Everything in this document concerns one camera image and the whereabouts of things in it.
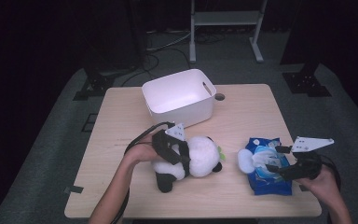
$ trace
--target stuffed animal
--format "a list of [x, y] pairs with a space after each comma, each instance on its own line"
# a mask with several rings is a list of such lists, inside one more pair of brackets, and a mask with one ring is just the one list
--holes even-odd
[[178, 155], [190, 158], [189, 161], [178, 162], [174, 165], [167, 161], [152, 161], [156, 172], [158, 189], [170, 192], [172, 184], [189, 175], [203, 177], [211, 172], [222, 170], [220, 159], [224, 159], [220, 147], [209, 137], [195, 136], [188, 141], [171, 146]]

